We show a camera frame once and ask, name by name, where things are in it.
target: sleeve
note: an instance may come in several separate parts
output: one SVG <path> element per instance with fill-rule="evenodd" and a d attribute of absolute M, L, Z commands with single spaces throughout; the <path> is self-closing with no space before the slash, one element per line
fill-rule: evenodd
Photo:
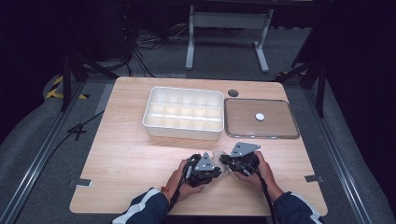
<path fill-rule="evenodd" d="M 168 211 L 166 196 L 157 189 L 149 189 L 134 198 L 129 209 L 114 219 L 112 224 L 160 224 Z"/>
<path fill-rule="evenodd" d="M 281 224 L 324 223 L 318 211 L 301 195 L 286 192 L 274 202 L 275 216 Z"/>

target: human hand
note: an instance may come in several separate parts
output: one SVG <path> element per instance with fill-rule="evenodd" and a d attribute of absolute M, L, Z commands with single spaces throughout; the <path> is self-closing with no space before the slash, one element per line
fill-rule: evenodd
<path fill-rule="evenodd" d="M 169 189 L 169 200 L 173 197 L 173 195 L 176 192 L 178 182 L 180 181 L 180 178 L 183 174 L 183 168 L 187 164 L 186 160 L 181 161 L 180 165 L 178 166 L 178 169 L 175 170 L 172 175 L 169 177 L 168 183 L 166 184 L 166 187 Z M 178 196 L 177 201 L 183 201 L 189 195 L 194 194 L 194 193 L 199 193 L 205 188 L 205 185 L 200 185 L 195 188 L 191 187 L 190 185 L 183 183 L 180 187 L 180 194 Z"/>
<path fill-rule="evenodd" d="M 277 185 L 274 179 L 274 174 L 271 170 L 270 165 L 268 162 L 265 161 L 264 156 L 260 151 L 254 152 L 259 159 L 259 170 L 264 179 L 265 183 L 267 184 L 267 189 L 270 194 L 271 200 L 274 202 L 280 195 L 283 194 L 282 189 Z M 233 174 L 241 181 L 249 183 L 253 186 L 258 192 L 263 192 L 262 182 L 257 173 L 251 176 L 242 175 L 239 172 L 233 172 Z"/>

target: metal bracket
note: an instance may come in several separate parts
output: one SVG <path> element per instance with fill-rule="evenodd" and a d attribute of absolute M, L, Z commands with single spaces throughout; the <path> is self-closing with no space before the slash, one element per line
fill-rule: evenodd
<path fill-rule="evenodd" d="M 306 182 L 314 182 L 314 181 L 318 181 L 318 183 L 323 183 L 324 179 L 323 177 L 321 177 L 321 175 L 306 175 L 305 176 L 305 180 Z"/>
<path fill-rule="evenodd" d="M 90 179 L 78 179 L 78 180 L 70 180 L 69 182 L 69 187 L 70 188 L 75 188 L 75 187 L 87 187 L 89 188 L 92 184 L 92 181 Z"/>
<path fill-rule="evenodd" d="M 212 171 L 215 169 L 212 164 L 212 160 L 210 160 L 209 154 L 207 152 L 204 153 L 194 169 L 196 171 Z"/>
<path fill-rule="evenodd" d="M 261 148 L 260 145 L 238 142 L 233 147 L 233 151 L 231 152 L 230 157 L 231 158 L 243 157 L 259 148 Z"/>

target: gray carpet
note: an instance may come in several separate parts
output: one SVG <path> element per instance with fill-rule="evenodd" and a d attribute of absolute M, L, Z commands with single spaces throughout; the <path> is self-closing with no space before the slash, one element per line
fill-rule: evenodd
<path fill-rule="evenodd" d="M 268 74 L 261 72 L 252 47 L 252 41 L 257 35 L 253 31 L 230 35 L 218 30 L 202 30 L 195 38 L 196 50 L 191 71 L 184 69 L 187 54 L 185 39 L 165 44 L 160 49 L 142 51 L 141 58 L 154 76 L 266 81 L 274 79 L 279 72 L 290 70 L 290 65 L 308 34 L 309 29 L 271 29 L 264 44 L 264 53 L 270 67 Z M 130 62 L 133 76 L 149 75 L 141 66 L 135 59 Z M 129 76 L 125 67 L 114 72 L 121 76 Z M 284 86 L 315 173 L 325 180 L 320 183 L 329 209 L 325 220 L 331 224 L 359 223 L 332 163 L 325 135 L 315 120 L 315 111 L 310 109 L 311 102 L 306 97 L 307 91 L 309 94 L 315 94 L 315 88 L 301 90 L 300 87 L 292 85 L 297 80 L 297 77 L 292 78 Z M 48 87 L 43 90 L 44 95 L 52 83 L 53 80 L 49 80 Z M 89 99 L 77 100 L 73 105 L 56 138 L 56 145 L 63 141 L 69 129 L 91 119 L 105 108 L 113 83 L 114 80 L 109 80 L 103 75 L 92 75 L 82 91 L 84 94 L 89 94 Z M 61 106 L 61 99 L 46 99 L 42 106 L 21 121 L 0 146 L 0 211 L 3 212 L 11 200 L 23 174 L 50 132 Z M 356 182 L 372 223 L 396 223 L 386 197 L 367 169 L 348 131 L 329 86 L 326 89 L 324 113 L 324 121 L 331 130 L 344 163 Z M 87 132 L 82 133 L 77 141 L 76 135 L 71 135 L 56 150 L 38 178 L 17 223 L 109 223 L 117 216 L 117 214 L 77 215 L 69 210 L 75 190 L 68 186 L 69 181 L 79 178 L 100 119 L 99 116 L 87 123 L 83 129 Z M 197 220 L 201 223 L 209 223 L 203 219 Z M 168 223 L 172 222 L 192 223 L 191 220 L 182 219 L 168 221 Z M 257 218 L 245 218 L 228 220 L 227 223 L 261 222 Z"/>

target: metal frame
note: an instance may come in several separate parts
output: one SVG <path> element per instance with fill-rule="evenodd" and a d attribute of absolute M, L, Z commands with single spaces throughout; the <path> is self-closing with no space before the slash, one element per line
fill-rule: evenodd
<path fill-rule="evenodd" d="M 261 29 L 261 36 L 255 41 L 254 49 L 260 62 L 260 67 L 264 73 L 268 73 L 269 68 L 265 60 L 262 46 L 268 33 L 273 10 L 269 9 L 266 14 L 243 14 L 243 13 L 218 13 L 218 12 L 195 12 L 194 5 L 190 6 L 189 21 L 189 46 L 187 48 L 186 69 L 191 70 L 194 59 L 194 28 L 195 27 L 219 27 L 219 28 L 243 28 Z"/>

